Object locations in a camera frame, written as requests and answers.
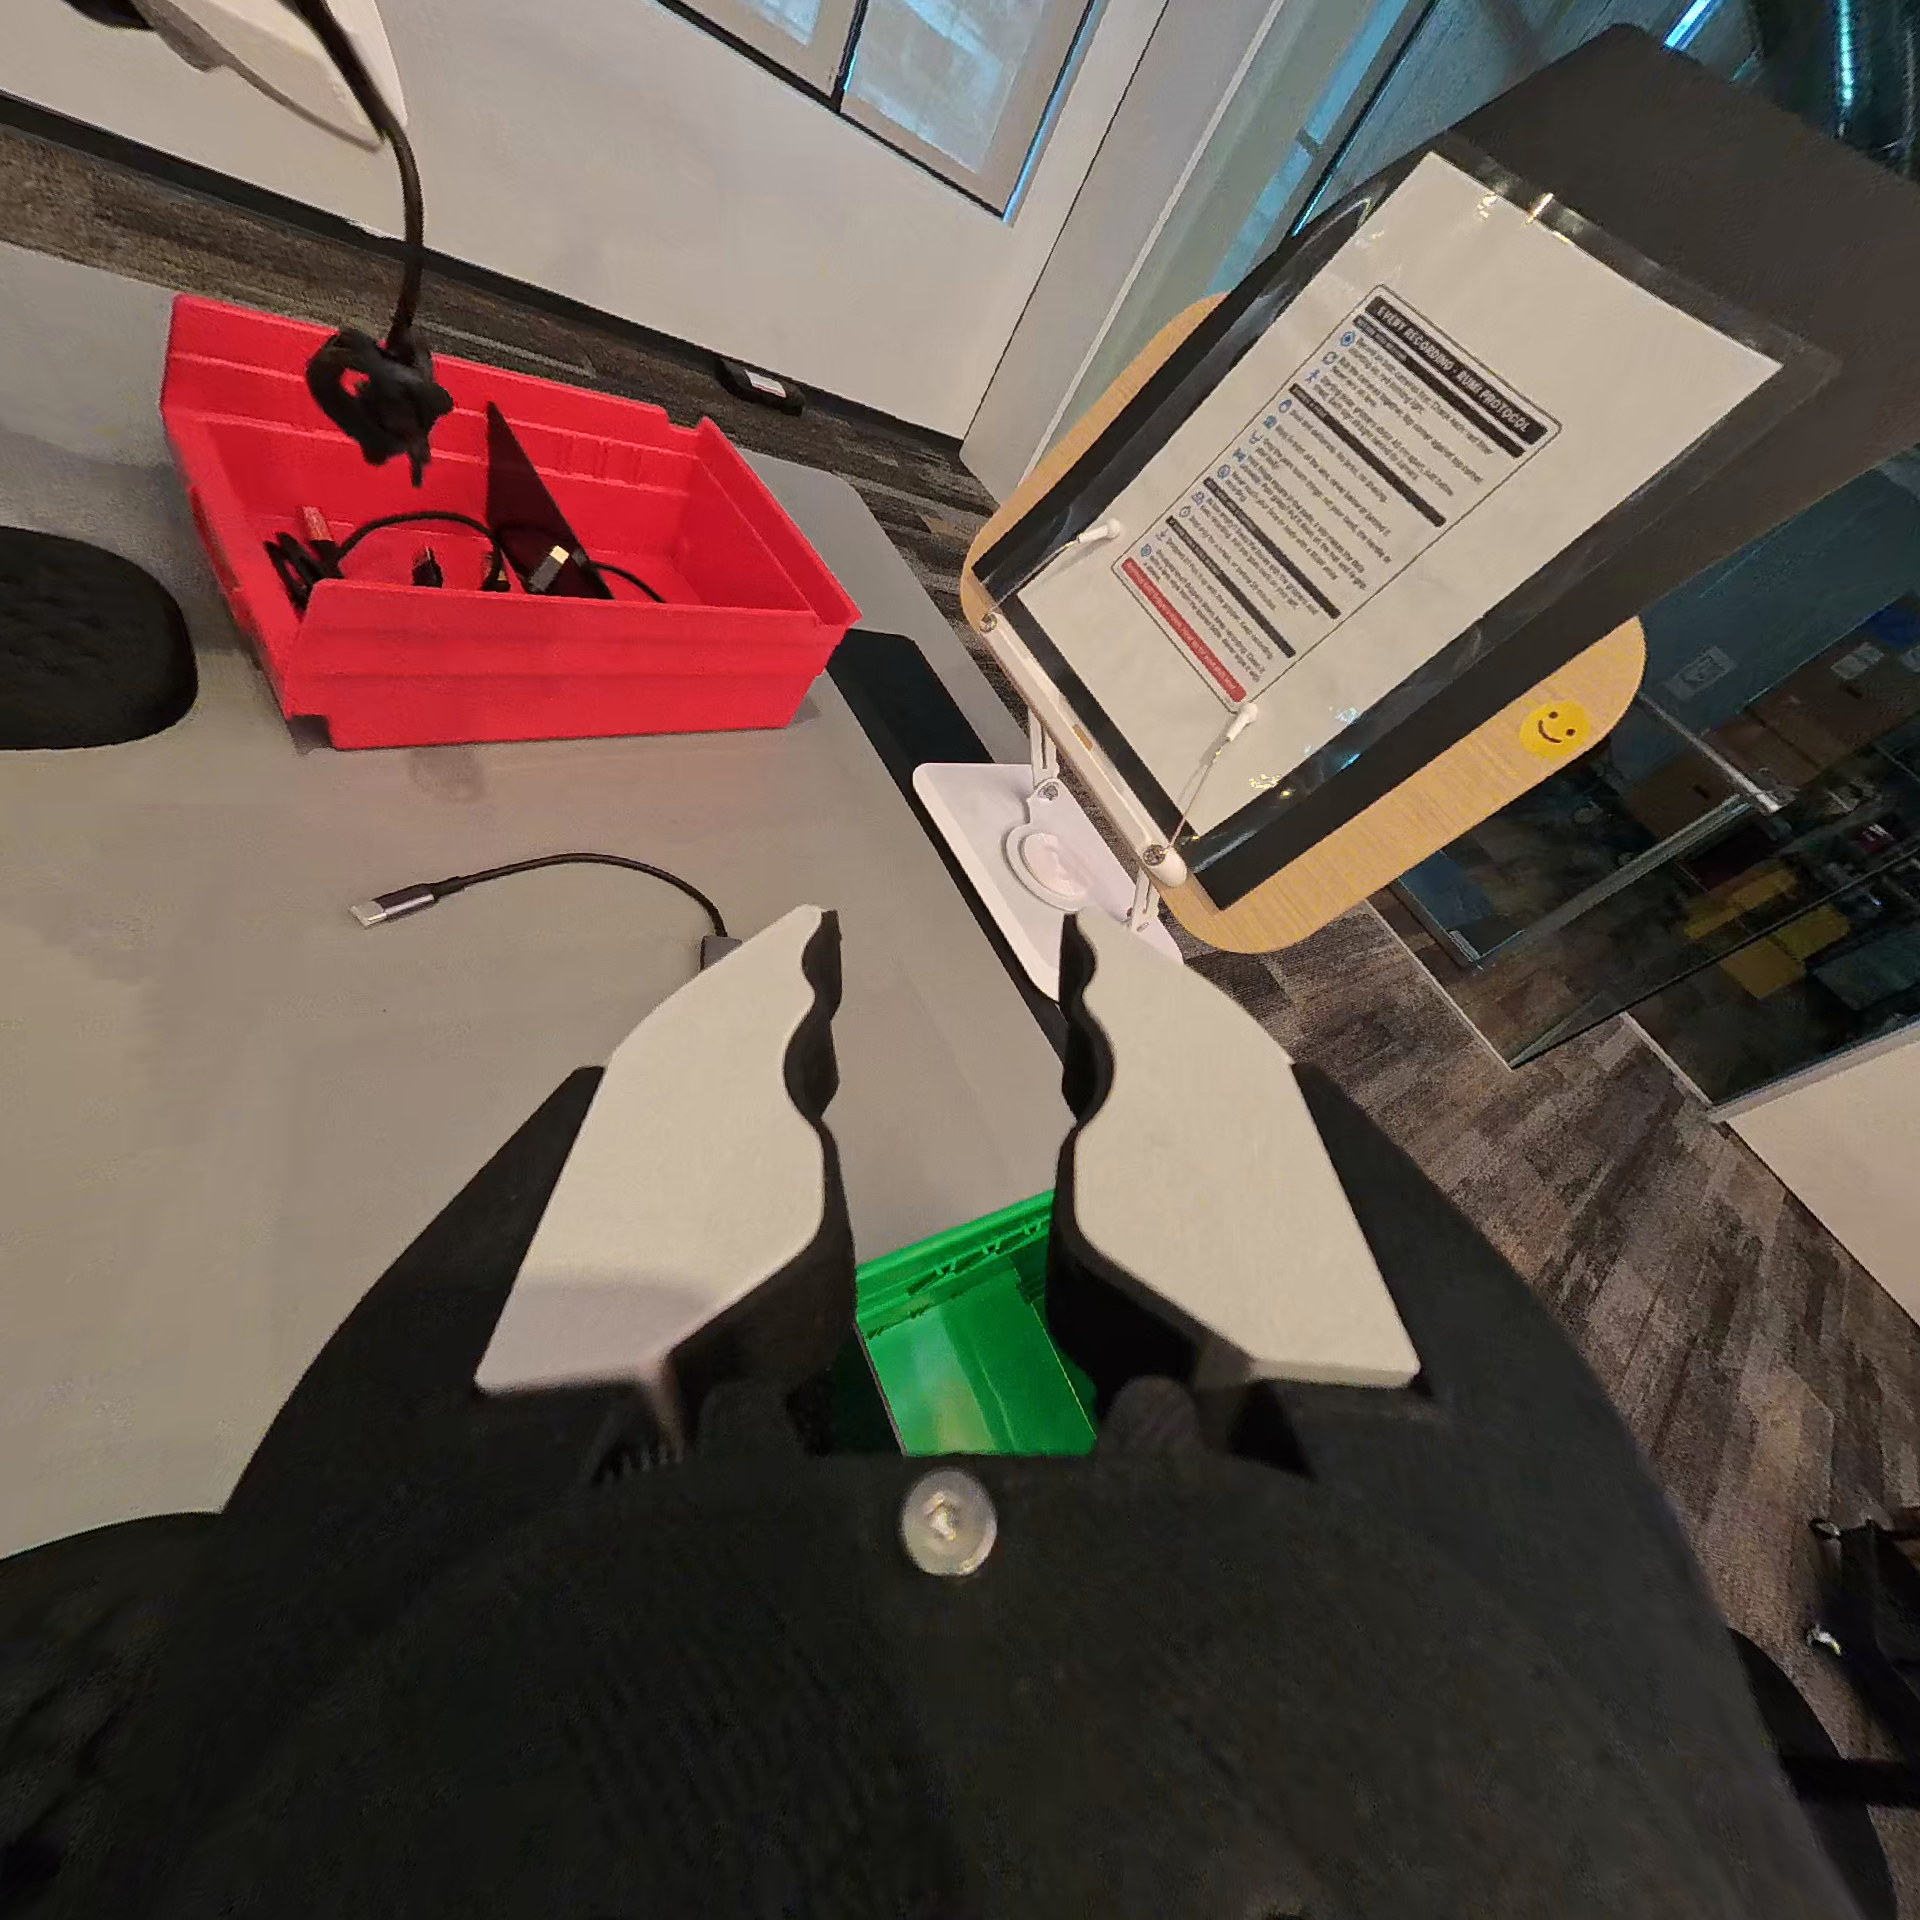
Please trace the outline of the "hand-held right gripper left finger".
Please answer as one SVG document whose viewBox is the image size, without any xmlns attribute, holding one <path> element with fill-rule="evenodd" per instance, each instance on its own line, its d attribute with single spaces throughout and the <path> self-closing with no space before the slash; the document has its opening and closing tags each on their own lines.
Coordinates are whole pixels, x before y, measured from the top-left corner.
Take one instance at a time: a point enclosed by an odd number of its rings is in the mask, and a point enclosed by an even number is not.
<svg viewBox="0 0 1920 1920">
<path fill-rule="evenodd" d="M 793 1396 L 851 1333 L 840 1139 L 840 911 L 793 910 L 673 993 L 606 1063 L 481 1396 L 728 1377 Z"/>
</svg>

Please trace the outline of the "dark grey panel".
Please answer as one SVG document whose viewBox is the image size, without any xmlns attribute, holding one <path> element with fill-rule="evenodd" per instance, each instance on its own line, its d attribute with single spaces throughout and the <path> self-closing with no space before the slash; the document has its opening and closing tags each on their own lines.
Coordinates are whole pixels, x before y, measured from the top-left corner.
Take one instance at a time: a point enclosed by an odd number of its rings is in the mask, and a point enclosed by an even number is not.
<svg viewBox="0 0 1920 1920">
<path fill-rule="evenodd" d="M 1698 487 L 1658 481 L 1653 517 L 1631 523 L 1618 557 L 1583 574 L 1549 562 L 1549 610 L 1594 604 L 1571 617 L 1594 635 L 1642 617 L 1671 584 L 1913 449 L 1920 198 L 1902 175 L 1671 54 L 1653 31 L 1618 22 L 1366 171 L 1340 198 L 1297 221 L 1297 233 L 1320 233 L 1366 179 L 1400 179 L 1407 163 L 1449 140 L 1835 364 Z"/>
</svg>

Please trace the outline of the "black padded mat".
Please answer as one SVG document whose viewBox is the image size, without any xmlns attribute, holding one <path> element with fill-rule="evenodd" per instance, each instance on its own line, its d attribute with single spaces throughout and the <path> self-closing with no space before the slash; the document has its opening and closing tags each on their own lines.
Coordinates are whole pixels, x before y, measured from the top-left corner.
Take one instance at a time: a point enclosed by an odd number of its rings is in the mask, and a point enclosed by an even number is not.
<svg viewBox="0 0 1920 1920">
<path fill-rule="evenodd" d="M 80 751 L 182 722 L 196 646 L 172 592 L 117 546 L 0 523 L 0 750 Z"/>
</svg>

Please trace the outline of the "black bin divider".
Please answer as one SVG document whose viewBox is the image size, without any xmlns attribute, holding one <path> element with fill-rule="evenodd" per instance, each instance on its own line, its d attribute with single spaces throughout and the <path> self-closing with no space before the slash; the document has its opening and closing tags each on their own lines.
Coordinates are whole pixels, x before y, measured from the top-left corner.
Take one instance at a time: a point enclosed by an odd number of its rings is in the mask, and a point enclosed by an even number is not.
<svg viewBox="0 0 1920 1920">
<path fill-rule="evenodd" d="M 502 546 L 502 562 L 526 574 L 565 537 L 584 546 L 575 531 L 575 517 L 556 512 L 539 463 L 526 454 L 516 424 L 502 417 L 502 400 L 488 400 L 488 531 Z"/>
</svg>

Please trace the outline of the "glass window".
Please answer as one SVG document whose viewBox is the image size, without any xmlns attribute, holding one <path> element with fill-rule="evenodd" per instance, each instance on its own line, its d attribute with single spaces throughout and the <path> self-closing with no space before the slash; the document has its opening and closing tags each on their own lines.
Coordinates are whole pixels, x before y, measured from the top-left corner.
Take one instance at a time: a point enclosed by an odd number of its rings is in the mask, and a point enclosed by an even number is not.
<svg viewBox="0 0 1920 1920">
<path fill-rule="evenodd" d="M 673 0 L 673 15 L 967 202 L 1013 213 L 1101 0 Z"/>
</svg>

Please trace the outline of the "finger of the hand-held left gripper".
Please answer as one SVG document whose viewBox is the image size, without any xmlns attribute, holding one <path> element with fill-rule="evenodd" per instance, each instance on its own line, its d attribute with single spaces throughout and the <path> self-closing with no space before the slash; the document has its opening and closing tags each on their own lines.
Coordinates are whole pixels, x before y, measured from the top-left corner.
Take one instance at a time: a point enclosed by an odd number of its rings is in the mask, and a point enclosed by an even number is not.
<svg viewBox="0 0 1920 1920">
<path fill-rule="evenodd" d="M 396 45 L 373 0 L 130 0 L 130 15 L 193 68 L 242 79 L 347 146 L 403 131 Z"/>
</svg>

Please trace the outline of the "rounded wooden panel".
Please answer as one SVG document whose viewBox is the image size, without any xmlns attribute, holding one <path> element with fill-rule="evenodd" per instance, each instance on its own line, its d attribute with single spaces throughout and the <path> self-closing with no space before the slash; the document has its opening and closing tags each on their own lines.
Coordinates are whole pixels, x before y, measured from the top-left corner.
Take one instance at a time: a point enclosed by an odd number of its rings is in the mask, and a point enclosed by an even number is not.
<svg viewBox="0 0 1920 1920">
<path fill-rule="evenodd" d="M 1176 313 L 1132 364 L 1028 463 L 1028 481 L 1000 499 L 1000 517 L 978 531 L 959 562 L 959 610 L 967 635 L 992 646 L 992 660 L 1013 678 L 1062 764 L 1091 788 L 1091 804 L 1118 830 L 1125 865 L 1151 877 L 1155 910 L 1216 947 L 1216 955 L 1277 955 L 1309 928 L 1340 919 L 1353 901 L 1390 893 L 1532 788 L 1549 788 L 1571 764 L 1543 764 L 1519 750 L 1521 706 L 1543 704 L 1583 704 L 1594 750 L 1620 722 L 1620 706 L 1646 687 L 1646 627 L 1620 617 L 1583 654 L 1549 669 L 1532 693 L 1495 706 L 1475 729 L 1444 750 L 1425 769 L 1407 769 L 1392 795 L 1381 795 L 1366 816 L 1324 830 L 1309 855 L 1297 855 L 1277 877 L 1262 877 L 1253 901 L 1216 910 L 1200 877 L 1176 887 L 1176 857 L 1147 865 L 1147 804 L 1118 795 L 1118 769 L 1107 750 L 1064 716 L 1064 693 L 1041 687 L 1041 660 L 1013 635 L 1005 610 L 992 610 L 987 557 L 1005 537 L 1062 481 L 1064 463 L 1147 395 L 1147 379 L 1211 318 L 1216 294 L 1200 294 Z"/>
</svg>

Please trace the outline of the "red plastic bin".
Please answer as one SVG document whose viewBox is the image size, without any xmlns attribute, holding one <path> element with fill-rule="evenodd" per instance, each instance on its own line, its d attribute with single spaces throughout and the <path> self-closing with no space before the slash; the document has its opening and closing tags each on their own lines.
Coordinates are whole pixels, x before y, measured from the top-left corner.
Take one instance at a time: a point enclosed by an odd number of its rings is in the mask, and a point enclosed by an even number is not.
<svg viewBox="0 0 1920 1920">
<path fill-rule="evenodd" d="M 851 635 L 851 592 L 717 417 L 444 358 L 451 417 L 411 487 L 322 417 L 311 347 L 311 318 L 172 294 L 161 424 L 276 706 L 325 750 L 777 729 Z M 516 584 L 488 531 L 488 400 L 584 557 L 666 604 Z"/>
</svg>

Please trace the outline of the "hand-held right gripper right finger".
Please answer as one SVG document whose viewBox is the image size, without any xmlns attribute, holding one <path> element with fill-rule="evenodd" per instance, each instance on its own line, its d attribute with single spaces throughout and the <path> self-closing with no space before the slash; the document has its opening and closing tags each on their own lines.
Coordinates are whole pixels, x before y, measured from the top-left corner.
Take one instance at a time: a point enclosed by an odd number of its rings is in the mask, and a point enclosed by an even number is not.
<svg viewBox="0 0 1920 1920">
<path fill-rule="evenodd" d="M 1107 911 L 1062 919 L 1051 1339 L 1118 1396 L 1407 1388 L 1419 1339 L 1291 1045 Z"/>
</svg>

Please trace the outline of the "green plastic crate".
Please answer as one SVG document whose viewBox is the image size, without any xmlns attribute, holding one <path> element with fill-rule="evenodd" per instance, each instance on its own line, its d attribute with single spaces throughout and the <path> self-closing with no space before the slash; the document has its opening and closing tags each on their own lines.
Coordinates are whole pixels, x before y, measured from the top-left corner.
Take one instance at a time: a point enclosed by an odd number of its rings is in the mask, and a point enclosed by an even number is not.
<svg viewBox="0 0 1920 1920">
<path fill-rule="evenodd" d="M 1051 1352 L 1051 1186 L 851 1262 L 900 1457 L 1091 1457 L 1091 1377 Z"/>
</svg>

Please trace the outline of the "white folding stand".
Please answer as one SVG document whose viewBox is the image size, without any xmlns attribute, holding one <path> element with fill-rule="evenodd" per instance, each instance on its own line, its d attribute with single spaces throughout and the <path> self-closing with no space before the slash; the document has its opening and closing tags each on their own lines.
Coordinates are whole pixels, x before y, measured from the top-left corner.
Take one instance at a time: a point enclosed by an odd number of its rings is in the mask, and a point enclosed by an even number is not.
<svg viewBox="0 0 1920 1920">
<path fill-rule="evenodd" d="M 1062 997 L 1062 928 L 1075 911 L 1125 919 L 1151 955 L 1178 963 L 1151 877 L 1107 845 L 1037 716 L 1028 764 L 926 764 L 914 798 L 1041 997 Z"/>
</svg>

